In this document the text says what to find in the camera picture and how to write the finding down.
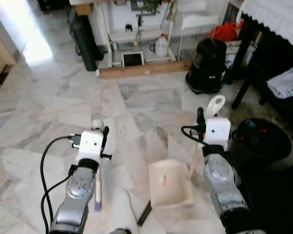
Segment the beige hand broom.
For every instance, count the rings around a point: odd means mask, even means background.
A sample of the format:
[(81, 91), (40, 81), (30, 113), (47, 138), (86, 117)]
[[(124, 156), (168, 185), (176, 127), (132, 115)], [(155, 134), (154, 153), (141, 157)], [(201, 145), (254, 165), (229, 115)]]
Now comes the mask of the beige hand broom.
[[(94, 131), (101, 132), (104, 128), (104, 122), (100, 119), (95, 119), (91, 123), (91, 129)], [(102, 210), (102, 194), (103, 194), (103, 179), (102, 179), (102, 169), (103, 166), (100, 163), (95, 176), (95, 191), (94, 191), (94, 210), (96, 212), (101, 212)]]

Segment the beige long-handled dustpan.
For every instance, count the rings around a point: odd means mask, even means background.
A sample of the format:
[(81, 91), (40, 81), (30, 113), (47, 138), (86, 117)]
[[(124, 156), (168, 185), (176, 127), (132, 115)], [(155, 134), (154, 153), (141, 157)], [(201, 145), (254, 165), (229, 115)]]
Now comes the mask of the beige long-handled dustpan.
[[(214, 96), (203, 109), (206, 119), (216, 114), (226, 102), (223, 95)], [(193, 137), (193, 125), (190, 135)], [(197, 143), (192, 163), (176, 159), (164, 159), (148, 165), (149, 200), (153, 209), (172, 209), (193, 203), (192, 176), (198, 163), (202, 162), (202, 143)]]

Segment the black canister vacuum cleaner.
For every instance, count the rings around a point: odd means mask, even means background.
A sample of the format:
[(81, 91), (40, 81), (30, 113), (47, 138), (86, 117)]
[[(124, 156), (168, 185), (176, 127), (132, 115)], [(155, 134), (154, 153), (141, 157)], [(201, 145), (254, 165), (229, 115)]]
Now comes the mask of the black canister vacuum cleaner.
[(214, 94), (222, 89), (227, 69), (226, 51), (225, 42), (213, 38), (205, 38), (197, 44), (192, 66), (185, 76), (193, 93)]

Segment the black table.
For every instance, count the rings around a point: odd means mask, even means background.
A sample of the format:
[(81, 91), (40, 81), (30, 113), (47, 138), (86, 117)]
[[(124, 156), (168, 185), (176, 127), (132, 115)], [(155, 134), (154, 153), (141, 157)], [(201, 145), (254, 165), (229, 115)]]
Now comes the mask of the black table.
[[(284, 102), (284, 99), (274, 96), (267, 81), (293, 67), (293, 45), (247, 14), (242, 14), (242, 21), (243, 27), (239, 36), (242, 42), (229, 71), (230, 78), (243, 80), (242, 89), (234, 100), (234, 108), (242, 102), (243, 96), (251, 85), (258, 90), (261, 101)], [(256, 50), (247, 67), (243, 68), (242, 59), (246, 56), (250, 43), (254, 41), (258, 33), (262, 34), (261, 39), (256, 45)]]

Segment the long wooden plank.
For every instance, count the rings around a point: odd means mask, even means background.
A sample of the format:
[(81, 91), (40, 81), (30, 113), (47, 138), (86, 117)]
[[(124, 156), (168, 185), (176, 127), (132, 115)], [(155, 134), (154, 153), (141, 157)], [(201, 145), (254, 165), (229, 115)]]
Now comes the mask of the long wooden plank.
[(97, 72), (101, 79), (119, 79), (146, 75), (158, 75), (171, 72), (189, 71), (192, 62), (189, 60), (167, 62), (164, 64), (134, 65), (129, 67), (113, 67)]

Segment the white plastic jug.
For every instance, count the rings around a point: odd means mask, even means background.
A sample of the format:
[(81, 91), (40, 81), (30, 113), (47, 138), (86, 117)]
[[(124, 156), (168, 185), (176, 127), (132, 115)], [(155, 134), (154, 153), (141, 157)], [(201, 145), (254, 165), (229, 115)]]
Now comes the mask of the white plastic jug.
[(153, 51), (158, 58), (164, 58), (168, 56), (169, 41), (166, 34), (160, 34), (160, 37), (155, 41)]

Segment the white framed black panel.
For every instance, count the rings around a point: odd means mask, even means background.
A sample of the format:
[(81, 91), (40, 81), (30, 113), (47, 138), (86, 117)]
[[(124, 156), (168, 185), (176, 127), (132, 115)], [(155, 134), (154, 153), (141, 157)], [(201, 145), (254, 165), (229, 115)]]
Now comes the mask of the white framed black panel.
[(145, 65), (144, 52), (135, 51), (135, 52), (122, 53), (121, 64), (123, 67)]

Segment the black chair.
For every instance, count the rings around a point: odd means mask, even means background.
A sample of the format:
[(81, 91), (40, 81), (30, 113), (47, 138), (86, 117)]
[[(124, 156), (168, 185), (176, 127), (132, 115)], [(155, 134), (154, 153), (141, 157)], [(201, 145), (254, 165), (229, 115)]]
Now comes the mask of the black chair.
[(293, 96), (276, 97), (267, 82), (292, 68), (293, 64), (273, 64), (267, 61), (251, 61), (248, 67), (252, 84), (259, 91), (262, 99), (267, 101), (287, 122), (293, 122)]

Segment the red plastic bag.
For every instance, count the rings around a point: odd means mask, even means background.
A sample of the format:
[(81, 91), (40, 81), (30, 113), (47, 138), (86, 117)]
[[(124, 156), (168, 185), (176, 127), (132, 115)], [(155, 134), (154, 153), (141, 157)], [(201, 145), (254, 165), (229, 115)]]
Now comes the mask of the red plastic bag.
[(244, 22), (226, 22), (223, 25), (218, 25), (211, 29), (208, 33), (208, 37), (223, 42), (238, 40), (238, 33), (240, 33), (243, 26)]

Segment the white patterned seat cushion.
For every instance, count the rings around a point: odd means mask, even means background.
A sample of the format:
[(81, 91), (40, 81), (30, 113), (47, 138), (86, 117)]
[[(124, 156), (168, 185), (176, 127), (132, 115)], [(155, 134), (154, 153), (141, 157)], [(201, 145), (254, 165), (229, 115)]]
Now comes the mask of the white patterned seat cushion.
[(267, 87), (276, 98), (293, 97), (293, 67), (267, 81)]

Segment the tall black bag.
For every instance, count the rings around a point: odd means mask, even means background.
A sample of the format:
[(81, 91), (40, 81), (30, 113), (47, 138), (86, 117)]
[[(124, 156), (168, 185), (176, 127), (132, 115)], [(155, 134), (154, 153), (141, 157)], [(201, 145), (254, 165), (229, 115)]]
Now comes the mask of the tall black bag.
[(97, 71), (97, 61), (103, 60), (104, 55), (98, 49), (95, 42), (88, 16), (78, 15), (77, 9), (74, 6), (66, 6), (65, 11), (68, 18), (70, 36), (76, 44), (76, 53), (82, 57), (87, 71)]

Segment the white shelf unit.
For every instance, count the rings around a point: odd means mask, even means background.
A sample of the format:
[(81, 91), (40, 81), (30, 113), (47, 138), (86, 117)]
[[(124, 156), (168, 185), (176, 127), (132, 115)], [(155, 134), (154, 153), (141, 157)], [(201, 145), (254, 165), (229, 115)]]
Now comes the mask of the white shelf unit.
[[(143, 51), (145, 65), (178, 60), (172, 51), (178, 0), (94, 0), (96, 31), (105, 46), (104, 69), (122, 67), (121, 55)], [(153, 46), (160, 34), (169, 41), (168, 56), (155, 56)]]

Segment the white lace tablecloth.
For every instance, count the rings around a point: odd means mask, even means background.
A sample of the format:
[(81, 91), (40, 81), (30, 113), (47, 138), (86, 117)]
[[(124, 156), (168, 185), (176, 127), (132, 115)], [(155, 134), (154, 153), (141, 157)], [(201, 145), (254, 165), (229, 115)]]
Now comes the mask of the white lace tablecloth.
[(293, 45), (293, 0), (243, 0), (236, 16), (249, 16)]

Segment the small wooden crate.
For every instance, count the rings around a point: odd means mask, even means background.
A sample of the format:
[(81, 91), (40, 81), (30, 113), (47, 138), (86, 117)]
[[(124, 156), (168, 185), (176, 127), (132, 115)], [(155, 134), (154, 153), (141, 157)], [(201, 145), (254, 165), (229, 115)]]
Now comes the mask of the small wooden crate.
[(75, 11), (78, 16), (90, 16), (93, 13), (93, 3), (84, 3), (75, 5)]

